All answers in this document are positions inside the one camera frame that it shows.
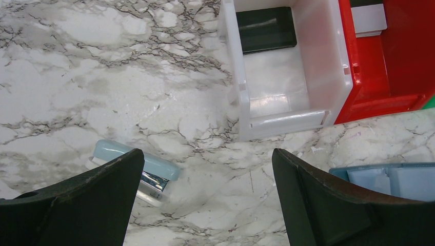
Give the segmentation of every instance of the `white bin floor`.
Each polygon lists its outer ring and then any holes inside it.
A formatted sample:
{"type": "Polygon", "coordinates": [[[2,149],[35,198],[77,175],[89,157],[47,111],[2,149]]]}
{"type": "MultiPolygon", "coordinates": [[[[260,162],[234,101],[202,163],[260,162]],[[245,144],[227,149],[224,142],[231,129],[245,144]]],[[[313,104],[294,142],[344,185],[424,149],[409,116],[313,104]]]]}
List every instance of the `white bin floor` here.
{"type": "Polygon", "coordinates": [[[251,118],[310,108],[298,46],[243,57],[251,118]]]}

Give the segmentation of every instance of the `light blue plastic handle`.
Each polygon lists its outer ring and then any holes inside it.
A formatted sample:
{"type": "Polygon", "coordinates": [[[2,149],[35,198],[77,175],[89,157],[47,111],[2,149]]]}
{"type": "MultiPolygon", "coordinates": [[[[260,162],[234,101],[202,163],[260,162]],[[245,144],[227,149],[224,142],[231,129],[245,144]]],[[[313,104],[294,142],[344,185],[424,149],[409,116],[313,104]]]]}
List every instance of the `light blue plastic handle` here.
{"type": "MultiPolygon", "coordinates": [[[[131,150],[133,150],[133,148],[130,146],[123,145],[122,143],[116,141],[102,139],[96,142],[94,157],[105,161],[111,161],[131,150]]],[[[174,163],[145,152],[144,157],[145,172],[168,180],[178,179],[180,175],[180,168],[174,163]]]]}

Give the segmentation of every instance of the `green plastic edge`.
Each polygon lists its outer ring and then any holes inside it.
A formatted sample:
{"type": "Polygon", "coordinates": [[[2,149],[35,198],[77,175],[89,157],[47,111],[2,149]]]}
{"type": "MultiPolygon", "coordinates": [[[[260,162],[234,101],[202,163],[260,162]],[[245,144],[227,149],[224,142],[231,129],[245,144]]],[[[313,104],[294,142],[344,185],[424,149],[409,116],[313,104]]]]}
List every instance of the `green plastic edge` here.
{"type": "Polygon", "coordinates": [[[435,108],[435,96],[423,107],[423,109],[435,108]]]}

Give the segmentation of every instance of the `white marble table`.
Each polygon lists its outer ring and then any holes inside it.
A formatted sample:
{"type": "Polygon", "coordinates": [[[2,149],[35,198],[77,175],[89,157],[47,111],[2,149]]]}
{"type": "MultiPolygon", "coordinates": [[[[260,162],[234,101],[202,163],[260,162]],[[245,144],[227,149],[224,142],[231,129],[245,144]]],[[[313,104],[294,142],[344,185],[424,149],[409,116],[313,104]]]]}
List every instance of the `white marble table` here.
{"type": "Polygon", "coordinates": [[[288,245],[274,148],[323,170],[435,161],[435,110],[234,141],[216,2],[1,1],[0,197],[86,171],[114,139],[183,168],[163,208],[136,200],[125,245],[288,245]]]}

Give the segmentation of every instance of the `light blue object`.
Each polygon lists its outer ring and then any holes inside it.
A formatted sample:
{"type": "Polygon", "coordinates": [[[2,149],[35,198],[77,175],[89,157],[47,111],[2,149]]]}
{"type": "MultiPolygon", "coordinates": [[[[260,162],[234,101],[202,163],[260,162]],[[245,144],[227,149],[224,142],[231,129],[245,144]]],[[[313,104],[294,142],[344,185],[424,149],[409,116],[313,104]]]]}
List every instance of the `light blue object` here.
{"type": "MultiPolygon", "coordinates": [[[[111,161],[133,150],[132,147],[112,140],[99,140],[95,145],[93,156],[105,161],[111,161]]],[[[180,168],[174,163],[144,152],[144,171],[167,180],[177,180],[180,168]]]]}
{"type": "Polygon", "coordinates": [[[393,163],[333,168],[329,173],[387,195],[435,201],[435,163],[393,163]]]}

